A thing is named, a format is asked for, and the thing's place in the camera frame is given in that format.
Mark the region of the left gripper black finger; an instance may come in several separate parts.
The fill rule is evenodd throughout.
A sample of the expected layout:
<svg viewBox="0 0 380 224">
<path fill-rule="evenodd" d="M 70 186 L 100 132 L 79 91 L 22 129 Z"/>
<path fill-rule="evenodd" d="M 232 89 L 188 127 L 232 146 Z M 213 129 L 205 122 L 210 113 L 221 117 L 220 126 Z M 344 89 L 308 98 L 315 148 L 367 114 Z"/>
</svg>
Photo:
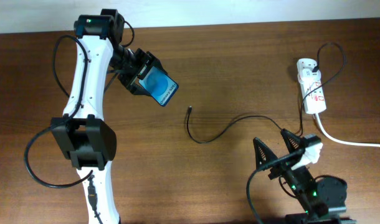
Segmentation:
<svg viewBox="0 0 380 224">
<path fill-rule="evenodd" d="M 168 72 L 163 68 L 161 61 L 157 57 L 155 57 L 153 54 L 148 54 L 148 56 L 150 57 L 148 62 L 149 67 L 156 67 L 159 70 L 161 70 L 165 75 L 168 74 Z"/>
<path fill-rule="evenodd" d="M 141 85 L 138 83 L 130 83 L 127 85 L 127 90 L 132 94 L 132 95 L 144 95 L 144 96 L 150 96 L 151 94 L 149 91 L 147 91 L 145 88 L 143 88 Z"/>
</svg>

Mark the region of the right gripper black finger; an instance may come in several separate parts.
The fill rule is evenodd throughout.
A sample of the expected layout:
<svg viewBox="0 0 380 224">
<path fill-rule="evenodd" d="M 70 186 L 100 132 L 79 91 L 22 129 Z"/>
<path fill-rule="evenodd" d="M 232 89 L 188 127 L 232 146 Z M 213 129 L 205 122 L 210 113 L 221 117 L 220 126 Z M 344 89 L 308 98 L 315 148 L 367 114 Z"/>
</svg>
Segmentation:
<svg viewBox="0 0 380 224">
<path fill-rule="evenodd" d="M 280 134 L 283 137 L 284 143 L 287 147 L 289 153 L 304 153 L 304 145 L 302 142 L 302 138 L 297 136 L 296 134 L 290 132 L 287 129 L 282 129 Z"/>
<path fill-rule="evenodd" d="M 264 142 L 262 142 L 259 138 L 254 138 L 253 144 L 257 171 L 267 170 L 279 166 L 278 157 Z"/>
</svg>

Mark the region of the blue screen Galaxy smartphone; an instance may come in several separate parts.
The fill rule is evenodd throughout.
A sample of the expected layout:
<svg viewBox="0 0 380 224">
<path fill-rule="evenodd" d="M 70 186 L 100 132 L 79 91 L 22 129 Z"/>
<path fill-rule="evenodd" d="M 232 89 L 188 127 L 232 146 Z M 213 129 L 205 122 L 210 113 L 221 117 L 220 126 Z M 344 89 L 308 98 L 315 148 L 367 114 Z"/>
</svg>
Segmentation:
<svg viewBox="0 0 380 224">
<path fill-rule="evenodd" d="M 144 79 L 139 80 L 139 84 L 160 106 L 166 106 L 179 88 L 173 79 L 157 67 L 152 67 Z"/>
</svg>

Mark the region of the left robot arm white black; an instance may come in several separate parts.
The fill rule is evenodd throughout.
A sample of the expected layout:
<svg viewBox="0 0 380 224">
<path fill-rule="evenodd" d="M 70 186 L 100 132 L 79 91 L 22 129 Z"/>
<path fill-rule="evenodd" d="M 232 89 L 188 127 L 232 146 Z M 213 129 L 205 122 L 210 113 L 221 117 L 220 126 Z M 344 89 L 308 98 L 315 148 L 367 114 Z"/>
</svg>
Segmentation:
<svg viewBox="0 0 380 224">
<path fill-rule="evenodd" d="M 166 106 L 179 85 L 160 60 L 121 44 L 127 21 L 116 9 L 81 15 L 74 23 L 77 63 L 69 100 L 60 118 L 52 118 L 52 134 L 64 157 L 80 176 L 89 223 L 121 223 L 112 189 L 116 134 L 103 115 L 108 68 L 133 95 L 152 97 Z"/>
</svg>

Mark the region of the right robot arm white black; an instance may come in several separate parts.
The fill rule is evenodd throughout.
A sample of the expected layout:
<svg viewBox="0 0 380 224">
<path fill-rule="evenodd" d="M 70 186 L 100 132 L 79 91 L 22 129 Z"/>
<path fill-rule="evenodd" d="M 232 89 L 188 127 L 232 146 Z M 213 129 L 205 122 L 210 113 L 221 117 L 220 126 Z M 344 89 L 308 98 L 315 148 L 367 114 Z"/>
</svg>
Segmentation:
<svg viewBox="0 0 380 224">
<path fill-rule="evenodd" d="M 333 175 L 313 177 L 307 167 L 320 158 L 321 138 L 315 134 L 300 137 L 287 129 L 281 129 L 280 134 L 288 149 L 288 154 L 282 157 L 277 157 L 259 138 L 253 139 L 256 169 L 247 181 L 246 196 L 257 222 L 262 223 L 262 219 L 252 203 L 250 183 L 256 173 L 269 170 L 269 179 L 287 184 L 290 190 L 286 190 L 286 194 L 298 200 L 304 210 L 286 215 L 285 223 L 356 223 L 354 219 L 341 216 L 346 212 L 346 181 Z"/>
</svg>

